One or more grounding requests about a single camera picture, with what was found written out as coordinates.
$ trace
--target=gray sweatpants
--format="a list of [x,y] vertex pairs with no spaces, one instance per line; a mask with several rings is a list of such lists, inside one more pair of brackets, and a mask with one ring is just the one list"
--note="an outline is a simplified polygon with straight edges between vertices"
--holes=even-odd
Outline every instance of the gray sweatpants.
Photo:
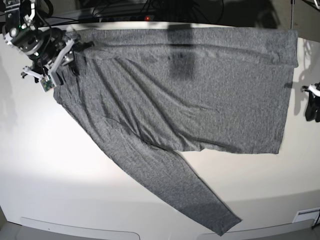
[[83,30],[94,46],[60,68],[54,98],[121,169],[219,235],[241,220],[174,150],[277,154],[295,31]]

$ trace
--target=heather gray fabric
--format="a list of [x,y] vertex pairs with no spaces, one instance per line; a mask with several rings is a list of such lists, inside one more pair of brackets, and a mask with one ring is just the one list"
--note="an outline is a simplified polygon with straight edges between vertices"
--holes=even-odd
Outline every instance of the heather gray fabric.
[[277,154],[297,32],[255,28],[83,30],[80,76],[56,101],[120,168],[219,235],[241,220],[173,150]]

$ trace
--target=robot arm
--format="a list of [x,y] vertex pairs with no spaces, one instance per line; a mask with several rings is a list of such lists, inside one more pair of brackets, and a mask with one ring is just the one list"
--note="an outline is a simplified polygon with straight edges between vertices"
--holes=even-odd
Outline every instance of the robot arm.
[[41,31],[46,21],[36,11],[36,0],[4,0],[5,26],[3,39],[12,48],[24,53],[32,60],[32,67],[23,68],[21,77],[31,75],[42,85],[45,92],[61,85],[57,75],[60,65],[74,61],[72,39],[64,40],[64,32],[50,27]]

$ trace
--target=white tabletop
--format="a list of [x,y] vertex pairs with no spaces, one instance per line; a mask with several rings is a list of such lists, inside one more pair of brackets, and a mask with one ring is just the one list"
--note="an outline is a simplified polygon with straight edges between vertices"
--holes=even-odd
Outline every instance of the white tabletop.
[[[166,29],[168,25],[112,22],[67,29]],[[289,224],[298,210],[320,207],[320,124],[306,122],[308,95],[300,92],[302,85],[320,80],[320,43],[300,38],[297,54],[299,67],[294,70],[279,154],[183,153],[243,219],[232,232]],[[28,218],[134,232],[141,240],[193,240],[211,233],[116,166],[55,102],[52,91],[43,93],[31,77],[21,79],[22,68],[30,63],[0,41],[0,205],[9,222],[21,224]]]

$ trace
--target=white table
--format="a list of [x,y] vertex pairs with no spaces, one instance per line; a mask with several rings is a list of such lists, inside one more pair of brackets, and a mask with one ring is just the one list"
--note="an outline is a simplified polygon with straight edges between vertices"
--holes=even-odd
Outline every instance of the white table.
[[[67,29],[163,29],[168,25],[112,22]],[[302,85],[319,82],[319,58],[320,43],[298,40],[299,67],[294,71],[278,155],[183,153],[197,174],[243,219],[231,232],[289,224],[298,210],[320,207],[320,124],[306,122],[308,95],[300,92]],[[9,222],[51,226],[50,231],[84,237],[86,233],[78,228],[61,230],[54,224],[133,232],[141,240],[194,240],[212,233],[118,168],[55,102],[52,91],[43,93],[31,77],[21,79],[22,67],[29,64],[26,56],[0,41],[0,205]]]

